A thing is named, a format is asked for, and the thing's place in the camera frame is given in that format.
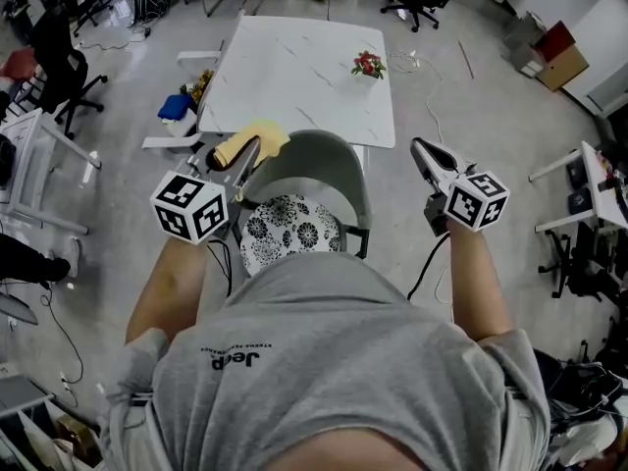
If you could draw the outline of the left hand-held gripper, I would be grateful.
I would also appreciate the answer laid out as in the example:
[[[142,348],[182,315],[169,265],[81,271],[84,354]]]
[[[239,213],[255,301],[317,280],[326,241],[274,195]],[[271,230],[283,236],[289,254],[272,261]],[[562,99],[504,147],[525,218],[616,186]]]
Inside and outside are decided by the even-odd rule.
[[[260,138],[252,137],[228,168],[216,147],[185,162],[188,171],[169,171],[150,196],[161,230],[199,244],[209,236],[226,238],[239,217],[236,196],[255,168]]]

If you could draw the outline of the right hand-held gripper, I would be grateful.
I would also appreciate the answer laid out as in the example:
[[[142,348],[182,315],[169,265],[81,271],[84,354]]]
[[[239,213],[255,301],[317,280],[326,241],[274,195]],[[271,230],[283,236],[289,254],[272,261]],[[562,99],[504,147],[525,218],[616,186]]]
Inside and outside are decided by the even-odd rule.
[[[499,220],[510,190],[495,174],[478,171],[441,143],[421,137],[411,140],[410,153],[422,178],[434,189],[424,215],[435,236],[447,231],[448,219],[472,232]]]

